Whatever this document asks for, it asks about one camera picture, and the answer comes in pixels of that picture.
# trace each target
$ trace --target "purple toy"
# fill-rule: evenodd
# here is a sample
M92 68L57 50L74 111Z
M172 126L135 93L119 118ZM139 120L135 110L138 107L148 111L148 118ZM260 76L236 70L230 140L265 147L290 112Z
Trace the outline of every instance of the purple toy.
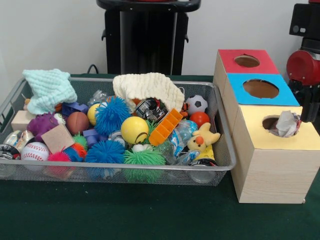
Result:
M88 147L91 148L94 144L99 141L106 141L108 140L107 137L101 136L95 129L89 129L82 132L83 136L86 139Z
M79 105L77 102L73 103L63 103L62 104L62 114L65 116L70 116L70 114L74 112L82 112L84 114L87 114L89 108L85 104Z
M42 142L42 134L50 131L59 124L66 124L66 120L60 113L45 113L32 119L26 129L30 131L37 142Z

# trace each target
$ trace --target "light blue knitted cloth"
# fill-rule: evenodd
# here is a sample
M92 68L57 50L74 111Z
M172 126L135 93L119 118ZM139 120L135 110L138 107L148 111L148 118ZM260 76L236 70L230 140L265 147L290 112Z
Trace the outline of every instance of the light blue knitted cloth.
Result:
M24 70L22 74L32 89L33 97L27 105L32 114L53 113L57 104L77 101L68 72L59 69Z

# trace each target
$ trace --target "yellow ball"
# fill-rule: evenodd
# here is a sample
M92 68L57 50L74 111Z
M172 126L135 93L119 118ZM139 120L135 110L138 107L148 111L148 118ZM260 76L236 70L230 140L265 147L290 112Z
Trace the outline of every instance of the yellow ball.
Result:
M149 133L147 122L138 116L127 118L121 125L121 135L129 144L141 144Z
M99 107L100 103L96 103L94 105L92 105L90 108L89 108L89 111L87 113L87 116L88 116L88 119L89 119L89 122L95 126L96 125L96 110L97 110L97 107Z

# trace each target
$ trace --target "wire mesh basket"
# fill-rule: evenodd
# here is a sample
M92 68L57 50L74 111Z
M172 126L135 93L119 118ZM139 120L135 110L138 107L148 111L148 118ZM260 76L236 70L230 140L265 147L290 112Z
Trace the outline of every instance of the wire mesh basket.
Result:
M86 104L96 90L102 90L109 96L114 95L112 79L71 78L70 81L80 104ZM201 95L207 100L210 130L221 133L219 141L212 146L218 166L49 162L0 158L0 179L217 186L226 171L236 164L235 150L219 89L208 82L174 81L174 84L184 89L185 98ZM0 106L1 143L13 131L11 121L16 112L23 109L23 96L32 96L32 90L25 79L16 84Z

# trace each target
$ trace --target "purple spiky toy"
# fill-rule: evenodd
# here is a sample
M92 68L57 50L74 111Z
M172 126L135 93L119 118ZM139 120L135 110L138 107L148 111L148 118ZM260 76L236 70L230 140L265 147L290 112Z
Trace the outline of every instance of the purple spiky toy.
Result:
M32 119L26 129L30 131L37 142L42 142L42 134L50 131L59 124L66 124L66 120L60 113L45 113L37 115L35 119Z

